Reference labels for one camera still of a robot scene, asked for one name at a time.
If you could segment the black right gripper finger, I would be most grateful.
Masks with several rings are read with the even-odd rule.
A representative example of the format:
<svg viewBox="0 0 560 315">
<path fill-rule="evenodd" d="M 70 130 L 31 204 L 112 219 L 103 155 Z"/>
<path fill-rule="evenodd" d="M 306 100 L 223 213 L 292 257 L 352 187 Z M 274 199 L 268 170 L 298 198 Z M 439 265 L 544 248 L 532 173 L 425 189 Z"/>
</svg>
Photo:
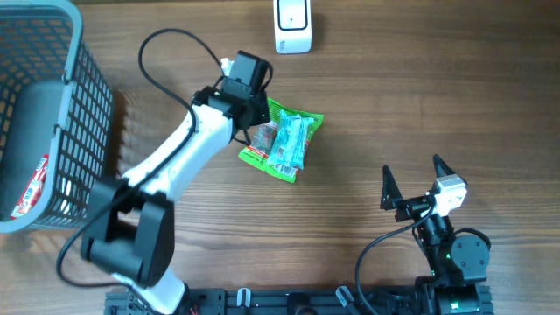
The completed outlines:
<svg viewBox="0 0 560 315">
<path fill-rule="evenodd" d="M 456 172 L 438 154 L 433 156 L 433 164 L 438 178 L 456 175 Z"/>
<path fill-rule="evenodd" d="M 380 209 L 393 210 L 401 207 L 403 196 L 388 164 L 382 167 L 382 189 Z"/>
</svg>

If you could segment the teal white tissue pack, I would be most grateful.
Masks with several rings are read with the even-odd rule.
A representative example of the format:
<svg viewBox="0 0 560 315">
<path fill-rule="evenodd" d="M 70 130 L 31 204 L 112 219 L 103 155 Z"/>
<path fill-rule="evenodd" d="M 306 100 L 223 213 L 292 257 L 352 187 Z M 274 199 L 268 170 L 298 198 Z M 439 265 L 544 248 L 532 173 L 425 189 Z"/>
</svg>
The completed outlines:
<svg viewBox="0 0 560 315">
<path fill-rule="evenodd" d="M 304 168 L 305 144 L 312 117 L 288 115 L 280 110 L 280 125 L 272 145 L 267 164 Z"/>
</svg>

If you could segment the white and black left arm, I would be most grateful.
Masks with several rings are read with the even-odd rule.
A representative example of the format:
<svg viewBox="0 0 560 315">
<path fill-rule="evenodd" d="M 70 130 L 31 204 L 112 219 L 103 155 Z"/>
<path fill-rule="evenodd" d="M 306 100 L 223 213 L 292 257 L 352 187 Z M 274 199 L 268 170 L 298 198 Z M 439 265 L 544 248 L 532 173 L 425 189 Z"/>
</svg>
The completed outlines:
<svg viewBox="0 0 560 315">
<path fill-rule="evenodd" d="M 187 314 L 187 284 L 170 266 L 174 203 L 203 166 L 239 132 L 270 119 L 272 65 L 239 51 L 212 86 L 196 92 L 178 128 L 118 180 L 98 180 L 83 226 L 81 257 L 110 274 L 153 314 Z"/>
</svg>

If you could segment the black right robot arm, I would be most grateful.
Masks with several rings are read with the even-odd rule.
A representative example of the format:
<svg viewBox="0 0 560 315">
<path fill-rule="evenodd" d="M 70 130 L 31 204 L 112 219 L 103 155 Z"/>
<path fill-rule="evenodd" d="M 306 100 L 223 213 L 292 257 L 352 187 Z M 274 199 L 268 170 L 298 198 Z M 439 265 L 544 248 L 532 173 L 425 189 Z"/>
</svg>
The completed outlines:
<svg viewBox="0 0 560 315">
<path fill-rule="evenodd" d="M 466 199 L 467 182 L 439 156 L 436 179 L 425 194 L 405 199 L 388 165 L 382 168 L 380 208 L 394 210 L 395 220 L 411 221 L 412 234 L 429 264 L 415 290 L 423 314 L 492 314 L 487 280 L 491 241 L 471 227 L 456 229 L 449 214 Z"/>
</svg>

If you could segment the white barcode scanner box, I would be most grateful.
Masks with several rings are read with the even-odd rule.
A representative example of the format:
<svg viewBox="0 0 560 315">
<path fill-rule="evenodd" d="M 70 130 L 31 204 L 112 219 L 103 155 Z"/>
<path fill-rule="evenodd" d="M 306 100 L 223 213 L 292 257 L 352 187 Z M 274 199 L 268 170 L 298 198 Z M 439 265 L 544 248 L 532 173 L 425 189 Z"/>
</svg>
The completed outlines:
<svg viewBox="0 0 560 315">
<path fill-rule="evenodd" d="M 274 0 L 275 48 L 279 54 L 308 53 L 312 48 L 310 0 Z"/>
</svg>

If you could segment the grey plastic mesh basket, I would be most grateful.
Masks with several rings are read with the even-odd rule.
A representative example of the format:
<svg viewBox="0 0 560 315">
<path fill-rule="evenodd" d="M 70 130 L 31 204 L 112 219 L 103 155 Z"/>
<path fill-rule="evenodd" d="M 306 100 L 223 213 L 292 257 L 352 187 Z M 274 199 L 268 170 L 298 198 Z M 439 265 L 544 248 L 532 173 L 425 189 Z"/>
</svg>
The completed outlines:
<svg viewBox="0 0 560 315">
<path fill-rule="evenodd" d="M 1 231 L 76 228 L 104 173 L 115 117 L 111 87 L 70 1 L 1 3 Z M 43 155 L 45 186 L 11 213 Z"/>
</svg>

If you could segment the red stick sachet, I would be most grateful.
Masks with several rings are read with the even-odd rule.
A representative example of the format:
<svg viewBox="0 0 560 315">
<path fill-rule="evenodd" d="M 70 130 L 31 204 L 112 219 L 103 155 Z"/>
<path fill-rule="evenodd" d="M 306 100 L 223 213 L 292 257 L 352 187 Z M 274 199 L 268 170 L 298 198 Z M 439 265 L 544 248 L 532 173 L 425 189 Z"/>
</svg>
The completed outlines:
<svg viewBox="0 0 560 315">
<path fill-rule="evenodd" d="M 12 220 L 16 220 L 29 213 L 39 202 L 46 182 L 48 161 L 48 154 L 43 155 L 39 160 L 38 166 L 36 167 L 29 183 L 22 192 L 16 206 L 10 214 L 10 218 Z"/>
</svg>

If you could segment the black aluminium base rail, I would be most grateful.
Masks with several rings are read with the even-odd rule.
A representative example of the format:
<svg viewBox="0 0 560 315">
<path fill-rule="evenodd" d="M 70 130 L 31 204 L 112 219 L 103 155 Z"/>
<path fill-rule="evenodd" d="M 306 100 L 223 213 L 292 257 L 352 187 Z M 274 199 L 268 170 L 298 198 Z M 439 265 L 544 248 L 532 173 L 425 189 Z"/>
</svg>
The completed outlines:
<svg viewBox="0 0 560 315">
<path fill-rule="evenodd" d="M 490 288 L 437 289 L 431 293 L 412 286 L 377 287 L 367 294 L 379 314 L 493 314 Z M 177 314 L 367 314 L 355 291 L 195 289 Z"/>
</svg>

